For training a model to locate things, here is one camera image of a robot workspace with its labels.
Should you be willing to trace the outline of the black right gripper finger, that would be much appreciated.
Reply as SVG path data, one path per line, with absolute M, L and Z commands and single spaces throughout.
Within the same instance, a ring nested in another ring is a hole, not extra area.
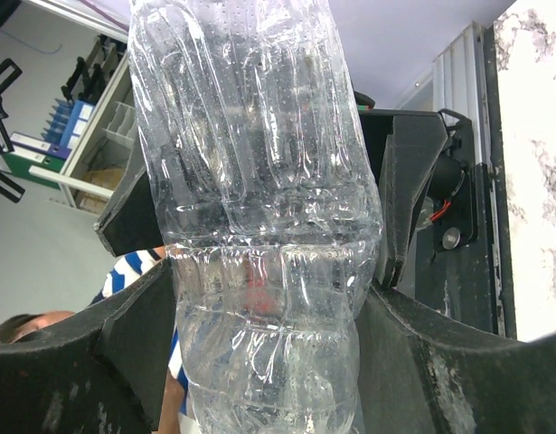
M 94 231 L 113 257 L 164 245 L 140 144 L 134 144 L 125 172 Z
M 382 246 L 376 278 L 396 288 L 438 156 L 448 141 L 437 112 L 370 109 L 359 112 L 370 166 L 382 203 Z

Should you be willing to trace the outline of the clear plastic bottle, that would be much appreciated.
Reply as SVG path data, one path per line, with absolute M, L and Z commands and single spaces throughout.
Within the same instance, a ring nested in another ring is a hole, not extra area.
M 134 1 L 129 71 L 204 433 L 351 433 L 382 209 L 326 1 Z

